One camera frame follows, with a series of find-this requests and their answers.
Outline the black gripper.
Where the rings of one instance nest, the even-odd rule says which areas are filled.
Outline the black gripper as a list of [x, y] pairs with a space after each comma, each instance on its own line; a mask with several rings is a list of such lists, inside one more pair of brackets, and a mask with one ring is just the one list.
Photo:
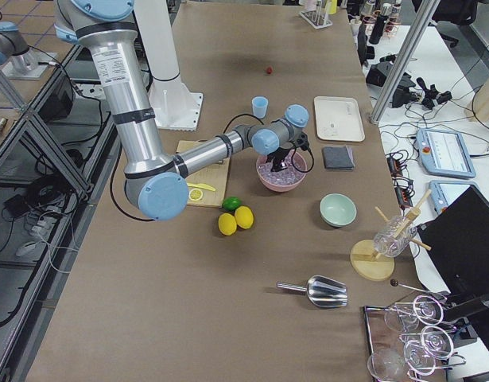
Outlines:
[[271, 172], [280, 172], [287, 169], [288, 166], [287, 163], [285, 162], [285, 159], [288, 156], [288, 154], [292, 154], [290, 157], [290, 164], [296, 171], [298, 172], [310, 171], [310, 170], [301, 170], [300, 168], [296, 167], [293, 160], [293, 157], [297, 152], [297, 149], [301, 148], [302, 150], [310, 151], [308, 135], [306, 133], [301, 133], [297, 138], [291, 141], [290, 144], [291, 144], [290, 148], [280, 147], [272, 154], [267, 155], [266, 163], [269, 162], [272, 163], [272, 167], [270, 170]]

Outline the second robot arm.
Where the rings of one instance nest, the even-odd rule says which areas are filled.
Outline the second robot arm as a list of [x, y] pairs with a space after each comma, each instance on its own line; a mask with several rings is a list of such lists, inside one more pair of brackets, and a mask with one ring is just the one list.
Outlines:
[[0, 67], [14, 80], [39, 80], [45, 71], [39, 65], [37, 54], [10, 21], [0, 21]]

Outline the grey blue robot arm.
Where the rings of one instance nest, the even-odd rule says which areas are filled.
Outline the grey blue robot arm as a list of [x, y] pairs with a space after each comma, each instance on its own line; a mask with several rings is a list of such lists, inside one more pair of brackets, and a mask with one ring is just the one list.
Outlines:
[[169, 155], [158, 130], [200, 109], [180, 79], [167, 6], [153, 1], [57, 1], [59, 38], [88, 49], [127, 158], [125, 194], [153, 220], [172, 219], [188, 203], [185, 178], [248, 147], [274, 154], [294, 143], [308, 111], [287, 107], [266, 125], [240, 125]]

